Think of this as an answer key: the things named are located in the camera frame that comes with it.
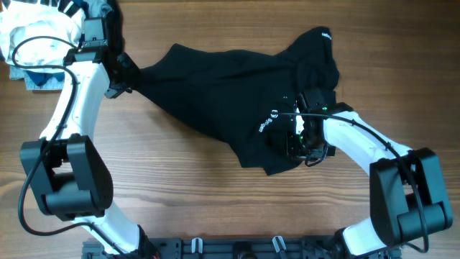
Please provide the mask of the black t-shirt with logo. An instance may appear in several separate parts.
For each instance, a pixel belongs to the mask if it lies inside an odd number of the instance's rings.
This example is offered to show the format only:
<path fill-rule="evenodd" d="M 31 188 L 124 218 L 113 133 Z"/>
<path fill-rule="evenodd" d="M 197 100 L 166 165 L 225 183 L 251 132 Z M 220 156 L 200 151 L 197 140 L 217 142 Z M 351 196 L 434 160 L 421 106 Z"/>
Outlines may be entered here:
<path fill-rule="evenodd" d="M 140 71 L 137 91 L 193 129 L 227 143 L 244 168 L 273 175 L 298 163 L 286 152 L 296 99 L 309 88 L 334 101 L 339 71 L 327 27 L 313 28 L 276 55 L 207 53 L 173 45 Z"/>

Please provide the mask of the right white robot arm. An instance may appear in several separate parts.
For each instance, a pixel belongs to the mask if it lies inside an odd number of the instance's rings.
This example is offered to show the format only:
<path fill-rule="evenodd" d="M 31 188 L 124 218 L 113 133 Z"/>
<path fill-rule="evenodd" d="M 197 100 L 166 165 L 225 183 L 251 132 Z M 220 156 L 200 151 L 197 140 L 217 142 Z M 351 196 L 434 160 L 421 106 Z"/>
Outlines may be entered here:
<path fill-rule="evenodd" d="M 451 227 L 453 213 L 432 150 L 385 137 L 318 88 L 297 94 L 290 118 L 295 128 L 286 134 L 288 158 L 312 167 L 340 149 L 369 177 L 370 216 L 320 246 L 332 258 L 392 258 L 403 246 L 426 253 L 428 236 Z"/>

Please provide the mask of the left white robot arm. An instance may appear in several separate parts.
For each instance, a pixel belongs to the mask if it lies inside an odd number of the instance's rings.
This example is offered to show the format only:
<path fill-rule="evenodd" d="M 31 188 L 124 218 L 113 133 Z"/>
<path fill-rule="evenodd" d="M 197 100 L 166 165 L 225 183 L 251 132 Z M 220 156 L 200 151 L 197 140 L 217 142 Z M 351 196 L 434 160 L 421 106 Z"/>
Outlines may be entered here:
<path fill-rule="evenodd" d="M 71 50 L 62 69 L 67 78 L 52 119 L 38 140 L 23 143 L 20 150 L 27 177 L 19 195 L 19 222 L 26 232 L 43 237 L 82 227 L 108 256 L 147 258 L 152 246 L 114 202 L 111 174 L 93 144 L 102 98 L 129 90 L 139 68 L 126 53 L 100 49 Z M 30 227 L 24 213 L 27 190 L 44 215 L 69 225 L 49 231 Z"/>

